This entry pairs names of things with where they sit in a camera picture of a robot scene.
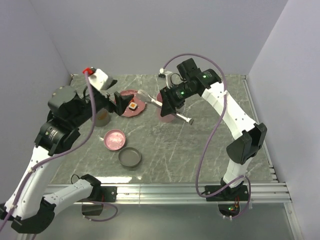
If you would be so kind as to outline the sushi roll piece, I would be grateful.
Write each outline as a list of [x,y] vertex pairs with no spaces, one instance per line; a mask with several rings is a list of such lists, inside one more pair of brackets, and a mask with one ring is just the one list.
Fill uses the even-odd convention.
[[131,103],[128,105],[128,108],[129,108],[131,111],[135,111],[135,110],[138,108],[138,104],[135,103],[135,102],[131,102]]

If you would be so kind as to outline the pink round lid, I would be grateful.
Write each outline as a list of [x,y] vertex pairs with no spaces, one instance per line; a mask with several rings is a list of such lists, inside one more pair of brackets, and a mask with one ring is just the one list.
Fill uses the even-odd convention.
[[126,136],[121,130],[112,129],[104,135],[103,143],[108,150],[118,151],[125,145]]

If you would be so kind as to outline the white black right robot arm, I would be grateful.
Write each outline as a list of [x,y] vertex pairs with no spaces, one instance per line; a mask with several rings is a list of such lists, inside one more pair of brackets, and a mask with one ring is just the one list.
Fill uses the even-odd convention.
[[226,147],[229,163],[221,179],[220,193],[224,199],[232,200],[238,195],[251,160],[264,143],[267,127],[248,116],[233,99],[223,73],[217,74],[210,68],[202,71],[193,58],[178,64],[177,70],[181,77],[179,84],[172,83],[171,71],[164,67],[159,71],[159,76],[166,80],[166,87],[160,90],[160,115],[176,114],[185,100],[194,95],[199,95],[219,114],[218,123],[224,122],[233,137],[233,142]]

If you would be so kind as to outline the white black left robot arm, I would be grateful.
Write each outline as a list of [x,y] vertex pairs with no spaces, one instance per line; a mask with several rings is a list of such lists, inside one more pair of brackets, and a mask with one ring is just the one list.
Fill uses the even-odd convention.
[[104,198],[101,182],[90,174],[69,187],[45,194],[63,157],[75,150],[72,146],[80,136],[79,127],[101,109],[122,115],[134,97],[115,92],[111,100],[91,85],[87,90],[89,94],[81,98],[73,87],[62,86],[48,101],[50,111],[34,141],[29,165],[10,199],[0,205],[1,220],[11,221],[11,228],[19,234],[39,234],[73,203]]

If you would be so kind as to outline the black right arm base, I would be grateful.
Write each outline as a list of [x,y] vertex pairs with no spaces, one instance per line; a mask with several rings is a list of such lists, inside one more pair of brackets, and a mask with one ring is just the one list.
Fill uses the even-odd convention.
[[230,220],[241,216],[250,208],[251,189],[241,183],[235,188],[227,187],[215,196],[207,197],[207,202],[219,202],[218,210]]

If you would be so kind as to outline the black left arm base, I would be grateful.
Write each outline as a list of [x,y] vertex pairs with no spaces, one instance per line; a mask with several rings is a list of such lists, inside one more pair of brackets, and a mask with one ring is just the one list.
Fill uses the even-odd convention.
[[[115,203],[117,199],[117,187],[116,186],[101,186],[98,191],[94,191],[89,198],[83,200],[83,202],[94,201],[102,203]],[[81,212],[84,216],[100,216],[103,212],[104,205],[89,205],[82,204]]]

